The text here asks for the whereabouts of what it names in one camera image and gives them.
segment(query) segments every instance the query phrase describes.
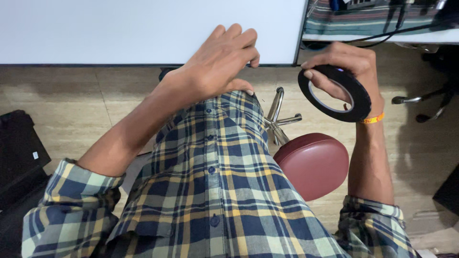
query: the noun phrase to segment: floor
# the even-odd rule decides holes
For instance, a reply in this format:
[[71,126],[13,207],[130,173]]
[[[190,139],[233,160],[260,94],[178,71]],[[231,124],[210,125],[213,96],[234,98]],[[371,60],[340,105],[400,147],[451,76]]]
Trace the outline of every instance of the floor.
[[[414,96],[441,87],[445,78],[420,59],[415,50],[394,44],[375,48],[380,89],[386,99],[384,119],[387,152],[393,173],[396,204],[401,206],[407,232],[418,249],[436,247],[459,252],[459,233],[450,228],[457,217],[432,201],[432,196],[458,163],[459,98],[442,118],[416,123],[419,113],[433,114],[440,99],[411,105],[391,105],[394,96]],[[304,61],[316,52],[301,52]],[[297,85],[299,68],[245,68],[240,77],[252,83],[267,113],[275,89],[284,87],[280,118],[301,113],[303,120],[283,126],[291,138],[321,132],[341,141],[352,153],[355,129],[313,107]],[[138,105],[158,84],[157,68],[0,67],[0,113],[23,109],[52,161],[52,173],[64,157],[78,159],[108,129]],[[339,105],[326,94],[318,97]],[[334,192],[308,202],[330,231],[336,230],[347,182]]]

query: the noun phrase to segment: caster wheel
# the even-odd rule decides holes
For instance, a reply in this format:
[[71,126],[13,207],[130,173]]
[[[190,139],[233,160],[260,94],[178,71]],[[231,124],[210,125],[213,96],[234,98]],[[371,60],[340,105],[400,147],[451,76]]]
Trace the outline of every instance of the caster wheel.
[[162,81],[162,79],[164,78],[164,76],[166,76],[166,74],[170,71],[173,71],[175,70],[176,68],[161,68],[161,73],[159,74],[159,81]]
[[392,104],[398,105],[405,103],[405,100],[408,99],[407,97],[397,96],[392,99]]
[[425,123],[427,121],[429,121],[431,117],[429,116],[426,116],[426,115],[423,115],[423,114],[419,114],[416,116],[416,122],[418,123]]

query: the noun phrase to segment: shirt button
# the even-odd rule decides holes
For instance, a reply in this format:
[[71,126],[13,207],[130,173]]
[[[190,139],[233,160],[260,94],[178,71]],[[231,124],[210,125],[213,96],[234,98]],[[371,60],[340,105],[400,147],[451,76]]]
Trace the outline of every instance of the shirt button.
[[213,217],[210,219],[210,225],[212,227],[216,227],[218,226],[219,223],[220,223],[220,218],[214,213]]

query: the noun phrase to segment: black tape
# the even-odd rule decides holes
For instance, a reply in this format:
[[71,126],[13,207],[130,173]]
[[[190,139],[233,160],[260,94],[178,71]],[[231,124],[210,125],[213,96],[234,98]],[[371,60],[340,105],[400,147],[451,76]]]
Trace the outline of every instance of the black tape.
[[350,123],[358,122],[368,116],[371,111],[370,96],[351,73],[332,65],[318,65],[313,69],[341,84],[353,100],[352,107],[347,111],[338,111],[325,106],[314,96],[309,87],[309,79],[304,76],[305,70],[301,70],[298,74],[298,84],[303,94],[316,108],[335,119]]

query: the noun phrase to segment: chrome stool leg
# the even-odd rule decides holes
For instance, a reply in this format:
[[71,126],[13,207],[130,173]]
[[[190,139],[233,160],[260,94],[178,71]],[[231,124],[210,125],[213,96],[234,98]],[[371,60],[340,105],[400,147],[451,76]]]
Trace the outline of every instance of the chrome stool leg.
[[284,88],[278,87],[276,89],[276,96],[274,97],[273,104],[271,105],[271,109],[269,110],[268,117],[264,118],[266,127],[273,132],[274,143],[276,145],[284,145],[289,141],[287,135],[285,135],[284,131],[279,127],[280,125],[296,123],[302,120],[301,114],[299,113],[292,118],[277,120],[277,118],[279,117],[280,107],[282,105],[283,99]]

